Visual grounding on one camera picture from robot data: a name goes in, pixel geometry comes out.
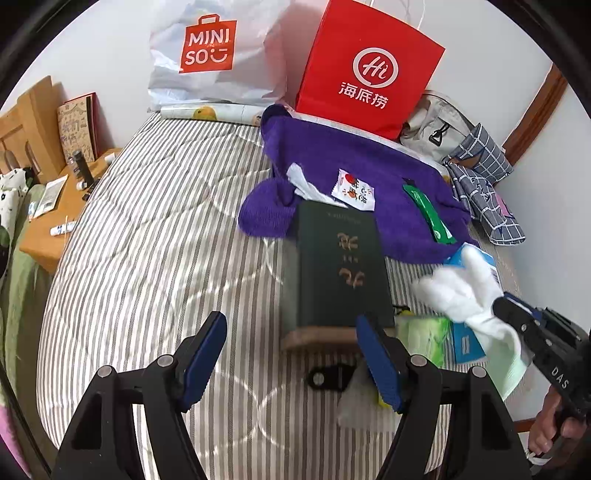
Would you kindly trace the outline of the person right hand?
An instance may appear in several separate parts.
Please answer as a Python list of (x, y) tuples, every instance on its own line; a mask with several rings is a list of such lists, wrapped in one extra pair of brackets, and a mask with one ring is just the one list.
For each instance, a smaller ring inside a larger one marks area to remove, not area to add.
[(535, 455), (548, 453), (553, 447), (553, 439), (560, 432), (566, 439), (580, 440), (586, 430), (587, 424), (576, 418), (569, 417), (562, 422), (558, 429), (556, 415), (562, 411), (562, 397), (560, 393), (550, 386), (544, 398), (542, 409), (537, 414), (530, 429), (528, 437), (528, 449)]

